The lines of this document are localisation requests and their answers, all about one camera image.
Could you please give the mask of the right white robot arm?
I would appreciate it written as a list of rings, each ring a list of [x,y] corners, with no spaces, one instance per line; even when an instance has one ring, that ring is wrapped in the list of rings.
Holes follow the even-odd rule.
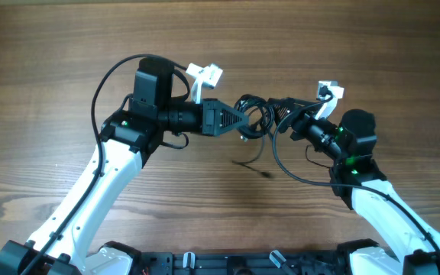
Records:
[[[390,247],[371,239],[338,247],[346,274],[440,274],[440,233],[419,217],[396,193],[373,158],[377,142],[374,115],[352,109],[335,125],[325,117],[326,101],[271,99],[269,112],[282,133],[305,139],[333,164],[327,187],[363,217]]]

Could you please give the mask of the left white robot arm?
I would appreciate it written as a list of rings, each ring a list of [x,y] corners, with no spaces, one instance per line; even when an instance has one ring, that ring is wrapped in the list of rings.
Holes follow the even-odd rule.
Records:
[[[246,115],[202,97],[222,75],[215,64],[181,66],[141,54],[134,89],[102,125],[87,167],[55,212],[27,241],[0,250],[0,274],[146,274],[141,252],[111,241],[89,247],[118,195],[163,145],[163,135],[219,136],[245,125]]]

